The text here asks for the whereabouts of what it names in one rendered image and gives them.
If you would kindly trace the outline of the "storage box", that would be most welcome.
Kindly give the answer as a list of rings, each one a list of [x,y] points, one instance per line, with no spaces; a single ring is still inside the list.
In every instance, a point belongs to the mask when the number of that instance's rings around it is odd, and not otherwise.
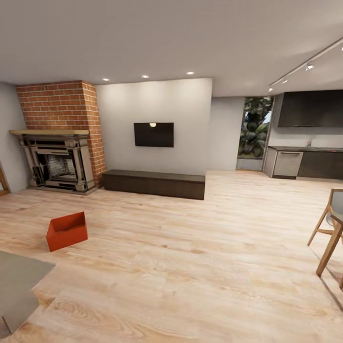
[[[50,221],[46,235],[50,252],[88,239],[84,212]]]

